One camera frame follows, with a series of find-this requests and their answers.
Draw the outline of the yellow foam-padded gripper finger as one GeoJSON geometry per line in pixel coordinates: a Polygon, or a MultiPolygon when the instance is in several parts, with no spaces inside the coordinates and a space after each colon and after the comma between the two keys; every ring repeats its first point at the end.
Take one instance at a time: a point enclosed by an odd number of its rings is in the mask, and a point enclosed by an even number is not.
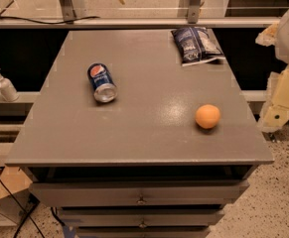
{"type": "Polygon", "coordinates": [[[271,72],[267,81],[266,101],[257,122],[264,133],[274,133],[289,121],[289,65],[280,73],[271,72]]]}

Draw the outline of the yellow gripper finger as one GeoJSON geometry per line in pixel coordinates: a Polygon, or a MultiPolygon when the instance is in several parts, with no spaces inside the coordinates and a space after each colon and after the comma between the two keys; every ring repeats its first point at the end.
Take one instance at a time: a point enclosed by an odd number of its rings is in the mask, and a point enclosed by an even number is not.
{"type": "Polygon", "coordinates": [[[274,23],[263,30],[255,39],[255,42],[264,47],[275,45],[278,23],[274,23]]]}

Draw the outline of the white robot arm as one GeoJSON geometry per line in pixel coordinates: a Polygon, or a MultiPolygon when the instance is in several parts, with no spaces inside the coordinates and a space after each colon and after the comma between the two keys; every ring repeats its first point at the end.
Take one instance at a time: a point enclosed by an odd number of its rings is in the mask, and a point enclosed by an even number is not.
{"type": "Polygon", "coordinates": [[[278,23],[261,32],[255,42],[265,47],[273,45],[276,58],[287,64],[280,73],[270,73],[266,101],[257,122],[262,132],[274,133],[289,121],[289,9],[278,23]]]}

